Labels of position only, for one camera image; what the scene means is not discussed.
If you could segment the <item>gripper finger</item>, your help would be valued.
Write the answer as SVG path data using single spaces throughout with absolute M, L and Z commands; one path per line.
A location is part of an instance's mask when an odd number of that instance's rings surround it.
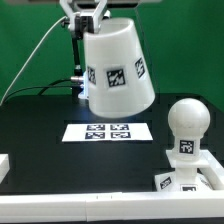
M 94 9 L 90 17 L 90 33 L 98 33 L 100 29 L 100 23 L 107 11 L 107 0 L 97 0 L 96 8 Z
M 76 0 L 59 0 L 59 4 L 65 12 L 66 16 L 69 18 L 68 29 L 71 32 L 75 31 L 75 18 L 76 15 L 80 13 L 80 8 Z

